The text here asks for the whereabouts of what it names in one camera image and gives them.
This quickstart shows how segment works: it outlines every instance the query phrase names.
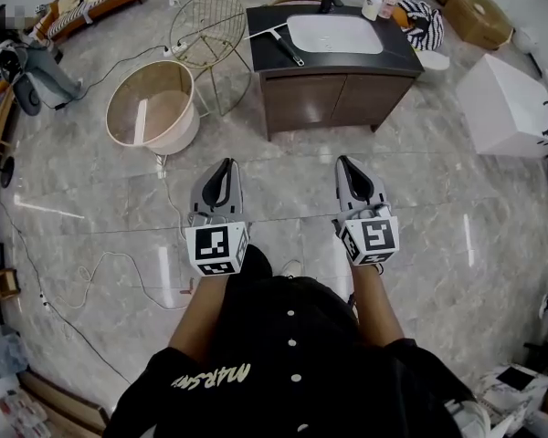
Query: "white marker cube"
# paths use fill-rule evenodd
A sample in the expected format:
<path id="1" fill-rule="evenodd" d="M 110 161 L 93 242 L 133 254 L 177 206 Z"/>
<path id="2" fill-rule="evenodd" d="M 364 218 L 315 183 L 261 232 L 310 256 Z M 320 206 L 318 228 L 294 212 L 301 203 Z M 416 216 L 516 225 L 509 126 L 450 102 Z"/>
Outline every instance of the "white marker cube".
<path id="1" fill-rule="evenodd" d="M 187 227 L 184 235 L 191 266 L 201 276 L 241 271 L 249 243 L 246 223 Z"/>
<path id="2" fill-rule="evenodd" d="M 345 221 L 339 238 L 354 265 L 383 263 L 400 249 L 398 218 L 390 216 Z"/>

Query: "black t-shirt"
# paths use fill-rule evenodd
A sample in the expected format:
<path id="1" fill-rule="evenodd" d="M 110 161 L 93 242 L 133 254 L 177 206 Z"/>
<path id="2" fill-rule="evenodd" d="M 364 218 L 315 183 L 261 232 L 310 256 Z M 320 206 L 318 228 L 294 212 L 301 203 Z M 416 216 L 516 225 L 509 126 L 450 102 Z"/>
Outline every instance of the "black t-shirt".
<path id="1" fill-rule="evenodd" d="M 209 359 L 200 365 L 170 348 L 154 355 L 104 437 L 140 437 L 156 425 L 156 437 L 457 438 L 444 403 L 472 399 L 411 339 L 365 346 L 351 309 L 307 277 L 230 281 Z"/>

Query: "bottle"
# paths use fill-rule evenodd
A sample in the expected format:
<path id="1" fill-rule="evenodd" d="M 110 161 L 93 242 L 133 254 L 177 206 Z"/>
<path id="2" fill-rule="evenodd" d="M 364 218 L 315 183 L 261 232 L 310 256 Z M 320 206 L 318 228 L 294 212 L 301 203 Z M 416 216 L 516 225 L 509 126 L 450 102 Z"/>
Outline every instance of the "bottle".
<path id="1" fill-rule="evenodd" d="M 362 15 L 367 19 L 375 21 L 382 7 L 382 0 L 365 0 L 362 7 Z"/>
<path id="2" fill-rule="evenodd" d="M 396 5 L 398 5 L 398 0 L 384 0 L 382 7 L 380 8 L 380 17 L 385 19 L 391 18 Z"/>

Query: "sofa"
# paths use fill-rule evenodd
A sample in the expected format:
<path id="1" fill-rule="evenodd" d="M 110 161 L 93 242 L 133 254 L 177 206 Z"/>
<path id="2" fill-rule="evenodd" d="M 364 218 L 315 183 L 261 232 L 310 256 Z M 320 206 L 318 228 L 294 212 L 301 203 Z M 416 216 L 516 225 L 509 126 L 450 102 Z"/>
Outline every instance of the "sofa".
<path id="1" fill-rule="evenodd" d="M 38 40 L 48 38 L 56 41 L 66 37 L 76 29 L 91 24 L 92 20 L 110 12 L 114 8 L 135 0 L 89 0 L 82 1 L 71 11 L 59 14 L 58 0 L 49 4 L 47 14 L 35 26 Z"/>

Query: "cabinet door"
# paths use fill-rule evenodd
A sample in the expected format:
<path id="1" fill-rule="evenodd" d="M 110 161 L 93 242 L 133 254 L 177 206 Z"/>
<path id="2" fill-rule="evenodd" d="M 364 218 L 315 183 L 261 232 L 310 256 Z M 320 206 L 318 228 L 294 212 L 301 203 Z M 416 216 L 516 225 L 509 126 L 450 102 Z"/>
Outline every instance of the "cabinet door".
<path id="1" fill-rule="evenodd" d="M 266 79 L 262 88 L 269 132 L 329 121 L 346 78 L 324 75 Z"/>
<path id="2" fill-rule="evenodd" d="M 343 125 L 380 125 L 406 94 L 413 78 L 384 75 L 349 75 L 333 122 Z"/>

